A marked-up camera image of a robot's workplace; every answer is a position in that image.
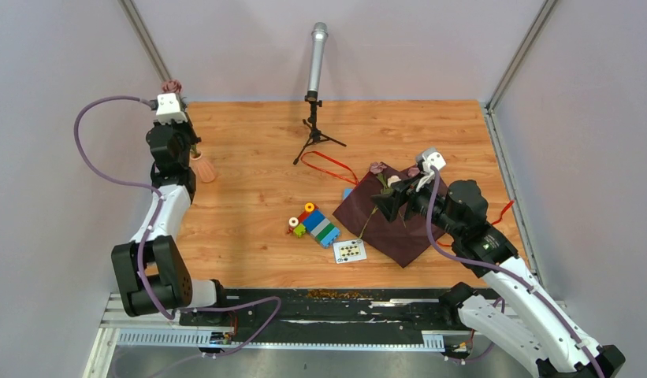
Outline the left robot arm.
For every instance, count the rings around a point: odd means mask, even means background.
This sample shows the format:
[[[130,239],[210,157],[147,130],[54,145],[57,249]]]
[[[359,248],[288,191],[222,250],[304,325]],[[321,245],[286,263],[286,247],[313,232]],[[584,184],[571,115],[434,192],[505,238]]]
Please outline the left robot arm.
[[[185,213],[195,196],[191,147],[198,143],[191,121],[154,122],[146,134],[151,166],[150,209],[128,243],[115,246],[111,261],[122,305],[130,317],[200,307],[212,325],[224,324],[230,304],[218,280],[194,280],[176,245]]]

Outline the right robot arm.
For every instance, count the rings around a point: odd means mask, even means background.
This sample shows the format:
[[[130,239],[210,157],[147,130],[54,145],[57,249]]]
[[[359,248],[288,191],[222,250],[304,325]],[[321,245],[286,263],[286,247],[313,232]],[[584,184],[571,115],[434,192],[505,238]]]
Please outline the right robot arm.
[[[615,377],[626,358],[617,346],[601,345],[569,318],[539,284],[508,238],[487,220],[488,202],[474,180],[418,189],[418,177],[401,180],[371,200],[387,221],[400,211],[424,216],[428,229],[452,237],[449,258],[484,280],[515,312],[488,304],[465,283],[441,296],[439,318],[448,328],[465,325],[485,335],[533,377]]]

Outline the mauve artificial rose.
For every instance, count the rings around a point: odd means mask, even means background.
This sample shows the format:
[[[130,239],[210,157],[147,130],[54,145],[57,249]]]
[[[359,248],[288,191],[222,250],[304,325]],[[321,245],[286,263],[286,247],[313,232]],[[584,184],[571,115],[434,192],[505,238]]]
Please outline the mauve artificial rose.
[[[162,93],[180,94],[183,90],[183,85],[179,80],[167,80],[161,85]]]

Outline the white artificial rose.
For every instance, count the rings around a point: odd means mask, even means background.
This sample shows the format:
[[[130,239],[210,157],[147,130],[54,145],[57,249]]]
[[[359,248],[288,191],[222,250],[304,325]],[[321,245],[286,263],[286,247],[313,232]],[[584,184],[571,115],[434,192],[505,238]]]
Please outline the white artificial rose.
[[[393,192],[392,185],[401,181],[397,175],[386,176],[384,173],[378,173],[377,179],[381,183],[381,195],[390,195]]]

